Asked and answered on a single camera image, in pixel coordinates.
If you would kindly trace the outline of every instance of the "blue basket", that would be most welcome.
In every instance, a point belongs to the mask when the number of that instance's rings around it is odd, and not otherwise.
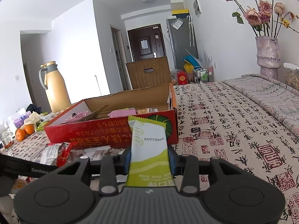
[[[198,62],[190,55],[186,56],[182,60],[186,60],[186,61],[190,62],[192,64],[192,66],[194,66],[194,67],[201,68],[201,66],[198,64]]]

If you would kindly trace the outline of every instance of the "ceiling light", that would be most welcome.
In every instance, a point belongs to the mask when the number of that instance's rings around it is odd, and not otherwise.
[[[143,3],[153,3],[155,0],[142,0]]]

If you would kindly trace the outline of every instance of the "thermos lid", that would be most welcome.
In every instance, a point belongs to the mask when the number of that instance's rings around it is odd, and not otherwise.
[[[46,66],[49,66],[49,65],[53,65],[53,64],[56,64],[56,61],[50,61],[50,62],[48,62],[48,63],[46,63],[46,64],[44,64],[44,65],[41,65],[40,67],[46,67]]]

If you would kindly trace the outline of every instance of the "yellow thermos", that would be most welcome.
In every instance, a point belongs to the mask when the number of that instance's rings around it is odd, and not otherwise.
[[[53,113],[65,110],[71,106],[71,101],[66,90],[65,82],[57,69],[55,61],[50,61],[45,65],[40,66],[39,81],[42,87],[46,90],[48,101]],[[44,82],[41,78],[41,73],[45,72]]]

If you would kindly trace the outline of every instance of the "refrigerator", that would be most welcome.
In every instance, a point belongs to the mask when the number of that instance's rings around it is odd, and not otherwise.
[[[179,29],[174,28],[171,24],[175,22],[177,19],[167,19],[167,28],[168,28],[168,36],[170,38],[170,44],[172,48],[172,55],[174,60],[174,65],[176,69],[184,70],[185,61],[182,60],[184,57],[188,56],[188,52],[191,55],[198,58],[196,41],[195,46],[193,46],[193,40],[191,41],[191,46],[189,42],[189,19],[182,18],[183,24]]]

